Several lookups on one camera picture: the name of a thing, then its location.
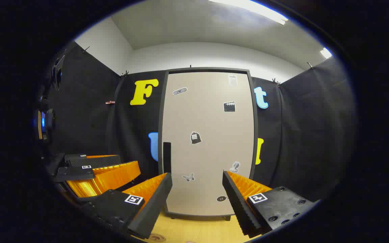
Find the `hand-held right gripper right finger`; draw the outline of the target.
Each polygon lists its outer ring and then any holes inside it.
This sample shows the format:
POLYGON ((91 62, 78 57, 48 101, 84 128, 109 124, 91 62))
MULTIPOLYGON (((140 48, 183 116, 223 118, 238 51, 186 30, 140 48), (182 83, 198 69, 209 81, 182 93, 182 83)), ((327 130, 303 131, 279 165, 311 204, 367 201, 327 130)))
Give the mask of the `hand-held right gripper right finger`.
POLYGON ((231 171, 223 171, 222 185, 244 235, 256 237, 289 224, 320 201, 308 200, 290 189, 274 189, 231 171))

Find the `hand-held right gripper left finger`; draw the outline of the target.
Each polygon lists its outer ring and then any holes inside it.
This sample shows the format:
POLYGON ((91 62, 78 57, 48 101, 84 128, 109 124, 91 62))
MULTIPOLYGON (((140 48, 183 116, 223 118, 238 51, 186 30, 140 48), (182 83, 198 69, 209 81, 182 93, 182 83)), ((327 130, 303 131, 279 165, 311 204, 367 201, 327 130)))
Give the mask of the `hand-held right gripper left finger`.
POLYGON ((81 210, 101 226, 124 237, 147 239, 173 186, 167 172, 123 192, 108 190, 84 203, 81 210))

